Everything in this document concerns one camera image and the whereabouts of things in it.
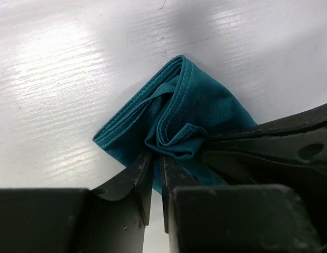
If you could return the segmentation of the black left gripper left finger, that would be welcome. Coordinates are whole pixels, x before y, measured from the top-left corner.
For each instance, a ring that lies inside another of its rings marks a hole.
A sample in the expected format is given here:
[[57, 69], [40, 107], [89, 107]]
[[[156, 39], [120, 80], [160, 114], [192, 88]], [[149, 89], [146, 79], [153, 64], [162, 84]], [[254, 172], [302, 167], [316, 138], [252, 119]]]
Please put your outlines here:
[[142, 252], [152, 155], [95, 189], [0, 189], [0, 252]]

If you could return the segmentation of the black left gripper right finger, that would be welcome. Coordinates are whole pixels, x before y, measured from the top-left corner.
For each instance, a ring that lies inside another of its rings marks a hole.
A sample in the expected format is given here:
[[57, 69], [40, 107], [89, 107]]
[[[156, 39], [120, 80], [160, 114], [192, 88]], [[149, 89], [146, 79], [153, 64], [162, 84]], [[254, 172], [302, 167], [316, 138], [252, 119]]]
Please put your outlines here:
[[301, 198], [279, 184], [202, 186], [160, 158], [171, 252], [322, 252]]

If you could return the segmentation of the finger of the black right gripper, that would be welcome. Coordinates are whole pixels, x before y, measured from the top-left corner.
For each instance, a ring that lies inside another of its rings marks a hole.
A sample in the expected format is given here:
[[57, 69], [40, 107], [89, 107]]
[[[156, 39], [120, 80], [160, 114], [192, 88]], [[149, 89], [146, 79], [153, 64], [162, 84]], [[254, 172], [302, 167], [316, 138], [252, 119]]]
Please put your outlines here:
[[228, 140], [267, 136], [281, 137], [320, 128], [327, 128], [327, 103], [295, 115], [256, 125], [241, 131], [235, 130], [210, 136], [206, 143], [219, 143]]
[[232, 176], [235, 162], [255, 182], [292, 188], [304, 200], [312, 220], [327, 227], [327, 128], [283, 136], [227, 140], [203, 156], [213, 169]]

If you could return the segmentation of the teal cloth napkin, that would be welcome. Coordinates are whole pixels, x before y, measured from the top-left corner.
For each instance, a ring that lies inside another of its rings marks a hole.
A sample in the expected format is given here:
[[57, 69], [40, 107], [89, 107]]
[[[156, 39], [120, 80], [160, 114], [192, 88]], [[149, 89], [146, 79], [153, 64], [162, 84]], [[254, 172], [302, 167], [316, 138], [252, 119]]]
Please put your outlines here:
[[205, 186], [225, 181], [201, 160], [213, 135], [255, 126], [248, 111], [222, 84], [179, 55], [163, 66], [93, 137], [128, 167], [146, 149], [172, 157]]

